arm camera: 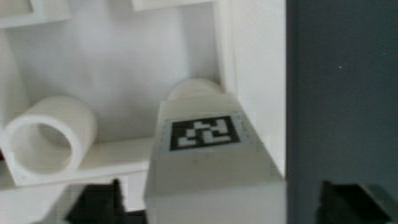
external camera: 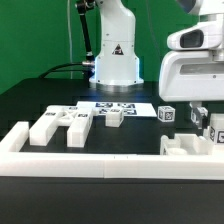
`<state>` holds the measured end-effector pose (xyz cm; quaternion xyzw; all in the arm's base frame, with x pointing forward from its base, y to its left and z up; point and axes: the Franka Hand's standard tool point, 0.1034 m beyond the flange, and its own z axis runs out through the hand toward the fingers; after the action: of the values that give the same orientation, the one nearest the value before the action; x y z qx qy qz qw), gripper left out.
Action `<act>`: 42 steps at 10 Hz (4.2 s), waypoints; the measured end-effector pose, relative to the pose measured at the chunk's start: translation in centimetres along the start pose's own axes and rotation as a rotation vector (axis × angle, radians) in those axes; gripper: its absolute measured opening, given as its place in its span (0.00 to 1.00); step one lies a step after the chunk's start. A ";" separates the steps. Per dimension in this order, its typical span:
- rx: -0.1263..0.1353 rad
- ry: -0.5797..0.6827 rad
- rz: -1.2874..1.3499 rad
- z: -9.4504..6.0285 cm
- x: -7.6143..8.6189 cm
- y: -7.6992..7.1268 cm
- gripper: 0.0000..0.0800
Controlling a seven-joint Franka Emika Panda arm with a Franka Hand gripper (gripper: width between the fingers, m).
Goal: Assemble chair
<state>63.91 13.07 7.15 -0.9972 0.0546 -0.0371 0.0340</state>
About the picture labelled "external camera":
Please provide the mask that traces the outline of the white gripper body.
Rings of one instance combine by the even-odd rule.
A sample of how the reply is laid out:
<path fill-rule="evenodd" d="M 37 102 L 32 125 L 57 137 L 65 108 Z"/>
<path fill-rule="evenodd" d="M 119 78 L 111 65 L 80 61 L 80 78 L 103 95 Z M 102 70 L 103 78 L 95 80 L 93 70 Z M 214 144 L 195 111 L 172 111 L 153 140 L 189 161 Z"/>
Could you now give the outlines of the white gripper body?
<path fill-rule="evenodd" d="M 164 101 L 224 100 L 224 0 L 176 0 L 196 25 L 168 36 L 159 95 Z"/>

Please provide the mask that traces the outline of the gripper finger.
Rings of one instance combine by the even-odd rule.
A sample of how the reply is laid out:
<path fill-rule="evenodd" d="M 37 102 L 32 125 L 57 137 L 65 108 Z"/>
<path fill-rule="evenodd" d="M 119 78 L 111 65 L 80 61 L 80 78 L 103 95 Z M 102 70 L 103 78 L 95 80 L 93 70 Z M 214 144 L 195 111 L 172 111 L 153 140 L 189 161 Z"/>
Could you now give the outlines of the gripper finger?
<path fill-rule="evenodd" d="M 194 124 L 198 129 L 204 129 L 207 126 L 208 110 L 202 106 L 201 102 L 191 102 L 190 108 L 195 108 L 197 121 Z"/>

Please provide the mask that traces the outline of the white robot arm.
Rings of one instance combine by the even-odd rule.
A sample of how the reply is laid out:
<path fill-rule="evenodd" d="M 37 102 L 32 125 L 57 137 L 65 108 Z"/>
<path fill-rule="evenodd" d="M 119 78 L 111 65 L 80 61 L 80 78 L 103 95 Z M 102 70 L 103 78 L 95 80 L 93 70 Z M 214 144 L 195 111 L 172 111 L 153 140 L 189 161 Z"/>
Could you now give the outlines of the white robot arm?
<path fill-rule="evenodd" d="M 166 102 L 224 100 L 224 0 L 176 0 L 199 22 L 167 38 L 170 52 L 162 60 L 159 96 Z M 101 50 L 94 56 L 85 14 L 97 7 L 101 16 Z M 134 52 L 135 16 L 121 0 L 78 0 L 86 58 L 94 72 L 94 88 L 126 91 L 143 84 Z"/>

